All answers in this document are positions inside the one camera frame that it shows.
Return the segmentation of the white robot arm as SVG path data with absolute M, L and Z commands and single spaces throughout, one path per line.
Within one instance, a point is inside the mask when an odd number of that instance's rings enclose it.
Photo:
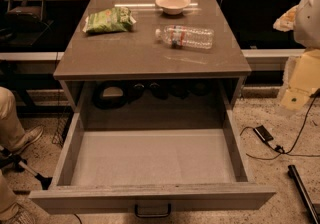
M 301 0 L 273 28 L 292 30 L 294 40 L 305 47 L 301 56 L 288 59 L 278 94 L 282 107 L 297 111 L 320 89 L 320 0 Z

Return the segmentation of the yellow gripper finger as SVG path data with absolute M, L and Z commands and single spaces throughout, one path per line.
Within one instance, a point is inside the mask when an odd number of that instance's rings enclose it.
M 290 57 L 285 66 L 280 105 L 300 110 L 320 89 L 320 50 L 306 49 L 299 57 Z

